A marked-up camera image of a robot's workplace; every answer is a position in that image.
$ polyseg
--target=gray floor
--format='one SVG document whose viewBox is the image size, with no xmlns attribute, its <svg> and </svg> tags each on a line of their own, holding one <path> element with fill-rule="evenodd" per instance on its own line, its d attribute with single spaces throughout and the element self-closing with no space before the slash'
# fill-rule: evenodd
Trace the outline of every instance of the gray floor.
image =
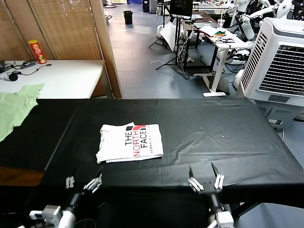
<svg viewBox="0 0 304 228">
<path fill-rule="evenodd" d="M 132 26 L 124 24 L 124 10 L 133 11 Z M 185 80 L 170 66 L 156 71 L 155 68 L 161 63 L 151 64 L 155 60 L 166 62 L 174 57 L 171 51 L 158 45 L 148 49 L 156 39 L 156 28 L 162 24 L 162 17 L 143 13 L 141 5 L 119 5 L 105 11 L 113 16 L 109 20 L 108 28 L 124 98 L 203 98 L 202 93 L 208 90 L 202 80 Z M 212 49 L 213 47 L 208 44 L 201 44 L 198 48 L 205 61 L 210 61 Z M 197 52 L 191 50 L 190 54 L 193 57 Z M 228 69 L 225 69 L 223 76 L 227 76 L 228 81 L 233 81 L 234 74 L 230 75 Z M 234 98 L 236 91 L 232 83 L 229 83 L 229 87 L 230 95 L 227 97 Z M 293 121 L 285 129 L 284 142 L 302 166 L 304 166 L 303 138 L 304 123 Z M 236 227 L 298 228 L 303 227 L 303 224 L 303 209 L 261 204 L 242 216 Z"/>
</svg>

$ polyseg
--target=pringles can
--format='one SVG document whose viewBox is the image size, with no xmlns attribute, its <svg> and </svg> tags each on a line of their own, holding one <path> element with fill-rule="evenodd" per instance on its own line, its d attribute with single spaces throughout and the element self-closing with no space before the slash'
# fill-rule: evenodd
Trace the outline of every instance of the pringles can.
<svg viewBox="0 0 304 228">
<path fill-rule="evenodd" d="M 32 39 L 28 43 L 32 47 L 33 51 L 35 52 L 35 55 L 36 55 L 36 58 L 37 58 L 38 62 L 40 64 L 46 63 L 47 62 L 46 58 L 45 58 L 45 56 L 44 56 L 44 54 L 43 54 L 43 52 L 42 52 L 42 50 L 39 46 L 38 41 L 36 39 Z"/>
</svg>

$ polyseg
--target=black tablecloth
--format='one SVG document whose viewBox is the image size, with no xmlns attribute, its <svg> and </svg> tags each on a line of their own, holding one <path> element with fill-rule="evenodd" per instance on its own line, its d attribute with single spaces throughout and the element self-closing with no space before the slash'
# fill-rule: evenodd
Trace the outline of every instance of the black tablecloth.
<svg viewBox="0 0 304 228">
<path fill-rule="evenodd" d="M 61 120 L 55 115 L 65 116 L 58 130 L 55 126 Z M 159 124 L 163 157 L 97 165 L 95 154 L 99 149 L 101 126 L 129 122 Z M 189 165 L 199 181 L 214 181 L 213 162 L 225 174 L 222 195 L 227 203 L 304 205 L 302 197 L 298 199 L 303 192 L 303 168 L 259 108 L 246 99 L 39 101 L 19 131 L 25 136 L 12 134 L 10 137 L 14 136 L 20 146 L 11 150 L 11 158 L 5 158 L 1 165 L 18 167 L 20 162 L 27 161 L 28 164 L 22 166 L 34 169 L 43 161 L 39 167 L 43 169 L 47 159 L 37 156 L 50 158 L 55 151 L 41 184 L 42 188 L 52 191 L 52 195 L 54 192 L 59 195 L 57 190 L 64 189 L 67 176 L 73 175 L 75 186 L 82 187 L 96 177 L 98 171 L 103 175 L 102 189 L 112 192 L 189 190 Z M 33 144 L 32 151 L 23 153 L 21 145 L 31 148 L 27 140 L 37 143 Z M 2 143 L 9 142 L 14 141 L 7 138 Z"/>
<path fill-rule="evenodd" d="M 0 166 L 44 171 L 80 100 L 41 100 L 0 142 Z"/>
<path fill-rule="evenodd" d="M 159 124 L 164 155 L 145 161 L 96 164 L 103 124 Z M 105 187 L 188 187 L 195 177 L 224 186 L 304 183 L 304 171 L 258 107 L 246 99 L 159 99 L 83 102 L 60 144 L 44 183 L 74 175 L 84 184 L 100 169 Z"/>
</svg>

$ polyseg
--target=black trash can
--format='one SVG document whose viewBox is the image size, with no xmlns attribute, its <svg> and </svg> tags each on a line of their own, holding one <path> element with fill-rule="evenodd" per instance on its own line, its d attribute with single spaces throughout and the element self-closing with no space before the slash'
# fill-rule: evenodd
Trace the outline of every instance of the black trash can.
<svg viewBox="0 0 304 228">
<path fill-rule="evenodd" d="M 126 25 L 133 24 L 132 15 L 133 15 L 133 12 L 130 11 L 130 10 L 127 10 L 127 11 L 123 12 L 124 22 L 125 22 Z"/>
</svg>

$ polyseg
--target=headphones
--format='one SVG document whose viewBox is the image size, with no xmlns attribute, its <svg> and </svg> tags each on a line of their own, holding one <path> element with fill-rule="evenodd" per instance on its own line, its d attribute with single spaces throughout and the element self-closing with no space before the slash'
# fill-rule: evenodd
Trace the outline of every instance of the headphones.
<svg viewBox="0 0 304 228">
<path fill-rule="evenodd" d="M 0 76 L 0 79 L 4 79 L 5 81 L 14 82 L 18 80 L 18 75 L 15 73 L 6 73 Z"/>
</svg>

